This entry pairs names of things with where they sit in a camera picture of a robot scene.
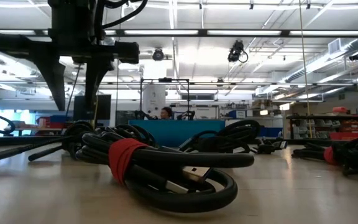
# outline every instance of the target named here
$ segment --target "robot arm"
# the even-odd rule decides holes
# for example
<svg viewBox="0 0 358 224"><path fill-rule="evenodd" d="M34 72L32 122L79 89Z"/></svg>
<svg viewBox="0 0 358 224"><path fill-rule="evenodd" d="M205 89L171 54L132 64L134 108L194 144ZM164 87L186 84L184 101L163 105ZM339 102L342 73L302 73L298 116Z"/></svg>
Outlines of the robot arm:
<svg viewBox="0 0 358 224"><path fill-rule="evenodd" d="M71 56L77 64L86 63L85 105L88 111L95 107L96 92L112 62L139 63L137 43L116 42L114 46L102 45L106 36L103 29L116 26L138 14L148 0L130 14L102 25L104 7L115 9L129 0L48 0L52 8L52 28L48 30L51 42L30 40L23 35L0 34L0 51L13 57L25 58L36 64L44 77L60 111L65 109L65 66L60 56Z"/></svg>

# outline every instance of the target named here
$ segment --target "usb cable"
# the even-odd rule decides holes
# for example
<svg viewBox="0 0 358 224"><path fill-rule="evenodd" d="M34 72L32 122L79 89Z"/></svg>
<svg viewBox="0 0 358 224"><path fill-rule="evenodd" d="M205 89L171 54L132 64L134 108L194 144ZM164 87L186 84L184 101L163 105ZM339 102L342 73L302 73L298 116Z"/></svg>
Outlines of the usb cable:
<svg viewBox="0 0 358 224"><path fill-rule="evenodd" d="M134 195L161 210L208 212L237 196L232 177L216 168L247 167L250 154L187 153L158 147L150 133L119 125L100 134L84 134L79 160L108 165L113 177ZM222 187L218 190L210 180Z"/></svg>

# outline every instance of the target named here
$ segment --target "person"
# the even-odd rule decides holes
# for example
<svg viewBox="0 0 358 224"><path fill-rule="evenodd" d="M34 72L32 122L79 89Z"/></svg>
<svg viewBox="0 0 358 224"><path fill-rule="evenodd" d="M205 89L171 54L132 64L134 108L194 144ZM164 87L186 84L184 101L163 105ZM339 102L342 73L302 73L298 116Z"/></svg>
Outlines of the person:
<svg viewBox="0 0 358 224"><path fill-rule="evenodd" d="M161 119L171 119L172 109L169 106L166 106L161 109Z"/></svg>

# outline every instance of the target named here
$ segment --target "red box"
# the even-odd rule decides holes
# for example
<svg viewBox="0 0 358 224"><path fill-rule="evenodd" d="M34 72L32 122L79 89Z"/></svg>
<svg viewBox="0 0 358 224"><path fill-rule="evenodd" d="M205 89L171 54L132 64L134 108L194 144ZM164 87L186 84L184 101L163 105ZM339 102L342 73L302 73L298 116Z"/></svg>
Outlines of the red box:
<svg viewBox="0 0 358 224"><path fill-rule="evenodd" d="M329 134L331 140L346 140L350 141L358 138L358 133L331 133Z"/></svg>
<svg viewBox="0 0 358 224"><path fill-rule="evenodd" d="M334 113L344 113L344 114L346 114L347 109L345 107L343 107L343 106L338 106L338 107L333 108L333 112Z"/></svg>
<svg viewBox="0 0 358 224"><path fill-rule="evenodd" d="M51 122L49 124L49 128L64 128L65 126L65 123L54 123L54 122Z"/></svg>

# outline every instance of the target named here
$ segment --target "table surface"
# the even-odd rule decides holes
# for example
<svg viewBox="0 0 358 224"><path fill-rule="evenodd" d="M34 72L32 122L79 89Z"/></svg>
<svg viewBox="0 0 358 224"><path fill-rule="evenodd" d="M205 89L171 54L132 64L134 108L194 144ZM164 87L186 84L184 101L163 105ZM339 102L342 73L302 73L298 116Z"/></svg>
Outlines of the table surface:
<svg viewBox="0 0 358 224"><path fill-rule="evenodd" d="M140 203L112 179L107 166L56 152L28 162L29 153L0 161L0 224L358 223L358 176L291 150L256 155L255 164L225 169L238 184L227 207L177 214Z"/></svg>
<svg viewBox="0 0 358 224"><path fill-rule="evenodd" d="M15 128L15 131L36 130L36 131L61 131L61 128Z"/></svg>

